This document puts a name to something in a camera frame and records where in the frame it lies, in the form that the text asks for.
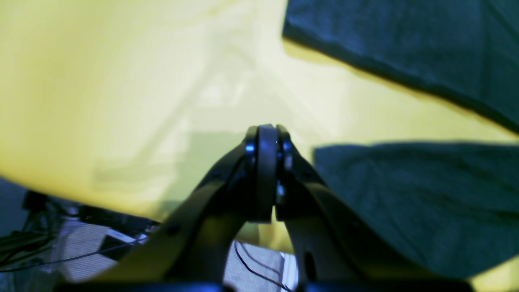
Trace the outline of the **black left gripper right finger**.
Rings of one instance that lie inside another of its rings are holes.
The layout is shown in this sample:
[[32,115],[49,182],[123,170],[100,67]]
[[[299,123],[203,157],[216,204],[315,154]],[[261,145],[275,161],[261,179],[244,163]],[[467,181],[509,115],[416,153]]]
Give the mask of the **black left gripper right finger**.
[[299,292],[438,292],[442,279],[384,242],[278,133],[276,218],[287,227]]

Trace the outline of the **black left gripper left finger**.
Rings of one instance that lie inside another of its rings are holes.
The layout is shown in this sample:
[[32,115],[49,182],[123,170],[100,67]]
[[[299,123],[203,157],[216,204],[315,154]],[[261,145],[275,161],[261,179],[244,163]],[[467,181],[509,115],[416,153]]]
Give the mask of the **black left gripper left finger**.
[[276,200],[276,129],[248,129],[142,246],[85,292],[228,292],[233,239],[247,221],[270,222]]

